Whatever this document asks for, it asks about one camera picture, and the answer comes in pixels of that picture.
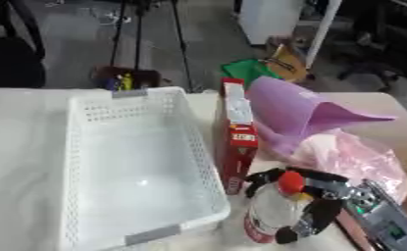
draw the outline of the tabletop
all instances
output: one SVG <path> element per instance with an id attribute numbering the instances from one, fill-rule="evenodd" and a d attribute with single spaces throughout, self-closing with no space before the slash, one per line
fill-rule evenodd
<path id="1" fill-rule="evenodd" d="M 0 251 L 54 250 L 60 209 L 67 102 L 73 95 L 91 91 L 102 90 L 0 89 Z M 357 125 L 351 129 L 391 143 L 392 148 L 398 150 L 399 157 L 406 156 L 407 112 L 393 98 L 377 93 L 326 95 L 350 108 L 400 116 L 393 123 Z M 210 125 L 214 119 L 216 94 L 191 94 L 188 100 L 206 143 L 212 146 Z M 391 135 L 397 127 L 406 131 L 406 135 Z M 254 170 L 269 168 L 274 164 L 264 160 L 257 163 Z M 243 203 L 241 198 L 230 199 L 234 209 L 241 208 L 237 207 Z M 220 241 L 217 232 L 201 237 L 180 236 L 166 245 L 155 245 L 154 250 L 319 251 L 327 250 L 327 246 L 354 250 L 335 226 L 296 245 L 279 248 L 222 248 Z"/>

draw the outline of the plastic water bottle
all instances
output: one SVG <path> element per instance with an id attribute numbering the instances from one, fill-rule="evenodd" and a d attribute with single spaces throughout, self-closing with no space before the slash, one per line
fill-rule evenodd
<path id="1" fill-rule="evenodd" d="M 303 184 L 299 173 L 286 172 L 258 190 L 244 217 L 245 233 L 253 242 L 272 243 L 279 228 L 299 221 L 306 204 L 299 200 Z"/>

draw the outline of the cardboard box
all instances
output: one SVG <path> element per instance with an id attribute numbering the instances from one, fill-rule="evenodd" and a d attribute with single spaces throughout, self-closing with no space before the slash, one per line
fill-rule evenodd
<path id="1" fill-rule="evenodd" d="M 226 194 L 237 194 L 258 149 L 243 80 L 223 78 L 214 123 L 215 160 Z"/>

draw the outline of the basket handle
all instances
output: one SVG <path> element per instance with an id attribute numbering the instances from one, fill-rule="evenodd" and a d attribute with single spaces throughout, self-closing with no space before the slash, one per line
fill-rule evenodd
<path id="1" fill-rule="evenodd" d="M 151 240 L 156 240 L 180 233 L 180 225 L 166 226 L 151 231 L 145 231 L 135 235 L 126 236 L 126 246 L 131 246 L 139 243 L 145 243 Z"/>
<path id="2" fill-rule="evenodd" d="M 131 97 L 141 97 L 147 96 L 148 92 L 146 89 L 137 89 L 137 90 L 126 90 L 126 91 L 115 91 L 112 94 L 112 98 L 131 98 Z"/>

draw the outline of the green tray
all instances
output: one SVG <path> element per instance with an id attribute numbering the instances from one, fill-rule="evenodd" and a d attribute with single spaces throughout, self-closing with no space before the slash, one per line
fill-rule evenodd
<path id="1" fill-rule="evenodd" d="M 269 68 L 256 59 L 246 59 L 222 65 L 224 76 L 244 79 L 244 88 L 247 90 L 256 78 L 266 75 L 281 78 Z"/>

